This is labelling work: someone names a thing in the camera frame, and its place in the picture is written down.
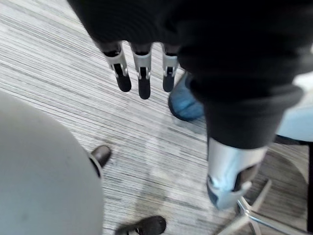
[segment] blue shoe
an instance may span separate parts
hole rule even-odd
[[[204,115],[203,105],[191,94],[189,84],[192,75],[185,72],[168,98],[171,113],[180,120],[193,121]]]

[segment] prosthetic hand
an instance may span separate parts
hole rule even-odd
[[[131,90],[131,81],[128,75],[127,63],[121,42],[99,43],[95,41],[97,47],[104,53],[105,58],[114,71],[117,84],[121,91]],[[138,77],[138,91],[142,99],[148,99],[150,90],[151,72],[151,43],[135,44],[131,43],[135,69]],[[163,44],[163,89],[170,92],[174,87],[174,77],[178,67],[177,51],[178,46]]]

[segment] gray carpet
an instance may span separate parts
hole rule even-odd
[[[100,144],[113,150],[104,169],[103,234],[155,214],[167,219],[167,235],[214,234],[235,211],[217,211],[207,197],[203,119],[187,123],[170,115],[159,44],[153,47],[152,95],[145,101],[128,44],[124,50],[129,93],[118,89],[65,0],[0,0],[0,89],[56,118],[87,150]],[[307,167],[306,147],[273,144],[248,199],[272,178],[262,213],[305,228]]]

